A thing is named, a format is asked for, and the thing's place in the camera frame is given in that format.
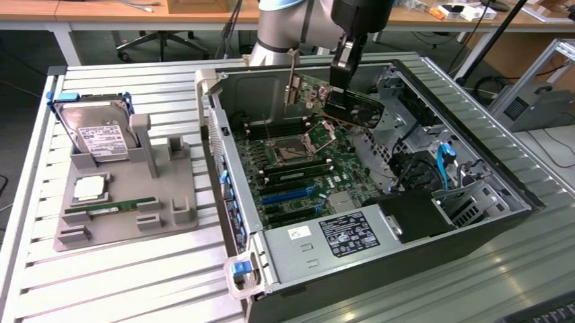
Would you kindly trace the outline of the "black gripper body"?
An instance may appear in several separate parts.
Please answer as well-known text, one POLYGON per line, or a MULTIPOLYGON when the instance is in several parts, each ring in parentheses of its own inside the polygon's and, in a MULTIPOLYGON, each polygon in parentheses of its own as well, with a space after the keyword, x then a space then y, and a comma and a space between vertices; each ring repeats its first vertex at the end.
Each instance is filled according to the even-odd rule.
POLYGON ((375 33, 385 28, 391 10, 388 0, 333 0, 331 20, 345 34, 375 33))

